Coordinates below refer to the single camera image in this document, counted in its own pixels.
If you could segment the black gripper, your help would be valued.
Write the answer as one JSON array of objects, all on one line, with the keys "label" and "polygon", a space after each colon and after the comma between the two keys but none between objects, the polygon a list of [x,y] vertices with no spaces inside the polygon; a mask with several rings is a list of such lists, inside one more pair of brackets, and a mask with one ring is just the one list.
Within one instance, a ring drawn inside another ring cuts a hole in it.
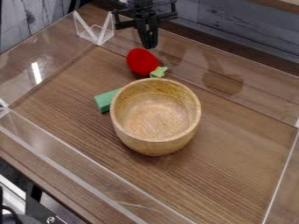
[{"label": "black gripper", "polygon": [[[156,48],[158,24],[177,18],[176,2],[177,0],[133,0],[130,8],[112,11],[116,29],[136,28],[142,47]],[[129,13],[132,19],[121,21],[121,13]]]}]

